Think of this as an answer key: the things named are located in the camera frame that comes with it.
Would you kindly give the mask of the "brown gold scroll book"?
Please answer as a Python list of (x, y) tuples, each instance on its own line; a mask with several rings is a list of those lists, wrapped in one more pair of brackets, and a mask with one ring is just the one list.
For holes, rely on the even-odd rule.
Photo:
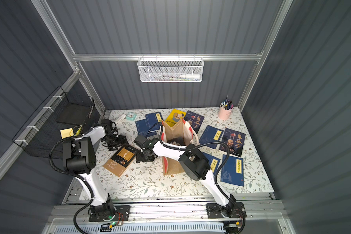
[(108, 159), (103, 168), (117, 177), (121, 177), (135, 159), (136, 153), (137, 148), (131, 145), (124, 145)]

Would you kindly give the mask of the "jute canvas bag red trim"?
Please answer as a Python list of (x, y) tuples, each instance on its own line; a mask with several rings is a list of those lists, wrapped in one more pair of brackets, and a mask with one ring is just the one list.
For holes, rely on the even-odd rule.
[[(198, 145), (199, 137), (191, 126), (190, 121), (184, 119), (177, 122), (173, 127), (162, 121), (164, 127), (161, 139), (163, 142), (176, 146), (188, 146), (189, 144)], [(179, 162), (169, 158), (162, 158), (163, 174), (175, 175), (183, 173), (184, 170)]]

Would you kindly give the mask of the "dark portrait book near bag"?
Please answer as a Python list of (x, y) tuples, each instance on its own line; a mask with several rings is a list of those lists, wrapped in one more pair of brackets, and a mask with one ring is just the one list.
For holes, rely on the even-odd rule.
[(204, 121), (204, 116), (197, 114), (195, 112), (192, 112), (192, 111), (187, 111), (187, 113), (184, 117), (184, 120), (191, 125), (192, 129), (196, 133), (198, 133), (200, 130), (200, 127)]

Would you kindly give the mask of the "white eraser block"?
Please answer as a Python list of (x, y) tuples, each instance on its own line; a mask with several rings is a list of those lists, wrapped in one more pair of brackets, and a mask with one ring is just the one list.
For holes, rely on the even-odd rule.
[(115, 119), (114, 123), (115, 125), (119, 125), (121, 124), (124, 120), (126, 120), (126, 115), (123, 114), (120, 117), (118, 117), (117, 119)]

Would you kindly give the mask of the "blue book back left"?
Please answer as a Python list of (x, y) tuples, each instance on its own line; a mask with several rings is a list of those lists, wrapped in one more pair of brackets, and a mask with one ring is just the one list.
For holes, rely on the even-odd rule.
[(143, 135), (146, 137), (157, 135), (157, 131), (160, 129), (160, 127), (157, 125), (157, 126), (153, 127), (151, 129), (151, 131), (149, 132), (149, 134), (147, 135), (148, 131), (153, 126), (153, 124), (150, 124), (147, 119), (138, 120), (135, 122), (135, 124), (136, 124), (136, 129), (137, 129), (138, 135)]

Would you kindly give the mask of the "mint green small box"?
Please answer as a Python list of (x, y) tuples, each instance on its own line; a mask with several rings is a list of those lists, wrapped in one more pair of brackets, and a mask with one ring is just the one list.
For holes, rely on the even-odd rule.
[(129, 112), (126, 114), (126, 119), (128, 121), (135, 121), (136, 117), (137, 117), (137, 114), (134, 112)]

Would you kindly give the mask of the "blue book yellow label back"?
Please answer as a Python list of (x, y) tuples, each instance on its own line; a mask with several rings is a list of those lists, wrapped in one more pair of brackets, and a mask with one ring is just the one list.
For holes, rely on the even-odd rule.
[(153, 112), (153, 113), (146, 114), (145, 118), (148, 122), (147, 131), (149, 131), (149, 128), (152, 127), (154, 124), (158, 122), (161, 123), (163, 121), (161, 112)]

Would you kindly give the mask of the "black tray in side basket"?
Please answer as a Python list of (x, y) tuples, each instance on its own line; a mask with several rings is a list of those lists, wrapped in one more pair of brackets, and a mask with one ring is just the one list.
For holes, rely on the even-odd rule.
[(89, 120), (93, 110), (93, 106), (68, 103), (56, 118), (56, 122), (70, 125), (82, 125)]

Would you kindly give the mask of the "yellow sticky note pad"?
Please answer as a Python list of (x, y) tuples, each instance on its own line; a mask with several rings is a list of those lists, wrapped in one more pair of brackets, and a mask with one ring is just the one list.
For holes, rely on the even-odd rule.
[(62, 130), (60, 130), (60, 135), (61, 135), (62, 139), (70, 137), (70, 136), (72, 137), (74, 135), (74, 130), (73, 130), (73, 128), (62, 129)]

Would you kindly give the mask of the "blue book front centre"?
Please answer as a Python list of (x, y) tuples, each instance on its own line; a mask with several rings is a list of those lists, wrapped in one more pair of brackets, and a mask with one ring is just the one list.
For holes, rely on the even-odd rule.
[(211, 171), (214, 175), (217, 175), (217, 169), (218, 169), (218, 166), (220, 164), (220, 161), (221, 159), (215, 157), (215, 156), (212, 156), (210, 154), (207, 154), (207, 153), (203, 153), (204, 156), (207, 158), (208, 162), (209, 162), (209, 165), (210, 165), (210, 168), (211, 168)]

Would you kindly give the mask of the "blue book middle right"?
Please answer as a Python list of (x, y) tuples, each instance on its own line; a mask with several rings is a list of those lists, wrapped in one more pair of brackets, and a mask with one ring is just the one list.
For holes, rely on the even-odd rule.
[(223, 135), (223, 130), (207, 125), (206, 129), (204, 130), (204, 132), (202, 133), (199, 139), (199, 142), (200, 144), (217, 142), (217, 141), (220, 141), (222, 135)]

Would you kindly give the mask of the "dark portrait book right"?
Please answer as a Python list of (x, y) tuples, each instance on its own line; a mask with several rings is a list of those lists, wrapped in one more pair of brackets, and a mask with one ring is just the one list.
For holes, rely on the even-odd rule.
[(220, 145), (219, 150), (229, 152), (237, 157), (242, 157), (245, 138), (246, 135), (244, 133), (226, 128), (223, 132), (221, 141), (224, 142), (227, 147)]

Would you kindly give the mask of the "white marker in basket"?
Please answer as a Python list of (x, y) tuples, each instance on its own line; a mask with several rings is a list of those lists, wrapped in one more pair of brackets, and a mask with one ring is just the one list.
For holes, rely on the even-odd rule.
[(200, 74), (181, 74), (178, 76), (179, 80), (194, 81), (200, 79)]

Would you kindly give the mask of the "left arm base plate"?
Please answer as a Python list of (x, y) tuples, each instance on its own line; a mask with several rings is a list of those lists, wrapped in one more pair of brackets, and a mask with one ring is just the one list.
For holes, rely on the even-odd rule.
[(119, 205), (119, 206), (90, 206), (88, 210), (90, 222), (109, 222), (109, 221), (128, 221), (131, 206)]

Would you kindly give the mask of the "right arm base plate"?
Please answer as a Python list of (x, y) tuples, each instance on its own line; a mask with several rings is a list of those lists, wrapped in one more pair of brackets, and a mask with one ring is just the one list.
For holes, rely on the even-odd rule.
[(244, 204), (241, 202), (228, 203), (226, 206), (221, 206), (217, 203), (207, 203), (206, 211), (209, 219), (247, 217)]

